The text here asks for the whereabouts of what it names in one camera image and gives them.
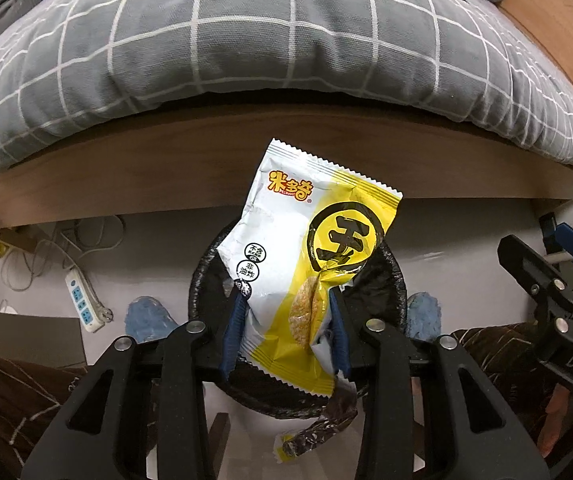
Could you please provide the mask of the grey checked bed sheet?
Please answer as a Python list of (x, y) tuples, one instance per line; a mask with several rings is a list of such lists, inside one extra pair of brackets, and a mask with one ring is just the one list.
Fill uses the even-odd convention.
[(204, 92), (293, 88), (473, 122), (573, 167), (573, 86), (485, 0), (44, 0), (0, 36), (0, 174)]

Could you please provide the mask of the left blue slipper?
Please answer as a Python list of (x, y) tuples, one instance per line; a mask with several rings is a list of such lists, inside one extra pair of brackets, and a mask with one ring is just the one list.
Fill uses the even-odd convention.
[(153, 297), (138, 297), (128, 306), (125, 332), (138, 344), (164, 339), (177, 327), (172, 315)]

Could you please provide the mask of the black lined trash bin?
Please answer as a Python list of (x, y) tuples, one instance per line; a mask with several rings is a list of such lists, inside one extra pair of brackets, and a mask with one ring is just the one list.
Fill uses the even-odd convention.
[[(188, 315), (191, 321), (206, 321), (221, 314), (220, 305), (227, 301), (229, 278), (217, 247), (236, 225), (231, 221), (209, 244), (193, 272), (188, 296)], [(349, 311), (363, 320), (379, 318), (398, 330), (407, 324), (407, 288), (401, 268), (389, 245), (383, 243), (369, 259), (352, 285), (342, 292)], [(242, 359), (229, 376), (219, 378), (215, 385), (244, 408), (277, 419), (314, 418), (321, 414), (328, 400), (323, 396), (297, 390), (279, 382)]]

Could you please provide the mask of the wooden bed frame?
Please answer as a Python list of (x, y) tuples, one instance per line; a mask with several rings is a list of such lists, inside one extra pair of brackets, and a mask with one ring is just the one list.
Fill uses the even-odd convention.
[(573, 84), (484, 0), (44, 0), (0, 36), (0, 228), (573, 194)]

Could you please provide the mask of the white power strip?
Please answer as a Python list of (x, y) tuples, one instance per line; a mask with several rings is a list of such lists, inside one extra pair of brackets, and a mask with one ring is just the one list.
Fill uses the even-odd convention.
[(76, 266), (66, 274), (65, 283), (81, 326), (86, 332), (94, 334), (113, 321), (112, 310), (104, 307), (86, 275)]

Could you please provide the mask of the yellow white snack wrapper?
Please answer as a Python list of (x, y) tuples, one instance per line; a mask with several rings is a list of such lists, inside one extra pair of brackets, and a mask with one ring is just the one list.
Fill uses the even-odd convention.
[(402, 198), (375, 179), (272, 140), (240, 220), (217, 247), (244, 298), (233, 323), (241, 358), (328, 400), (311, 426), (277, 437), (280, 463), (317, 448), (356, 416), (359, 387), (333, 359), (340, 335), (330, 294), (352, 285), (385, 243)]

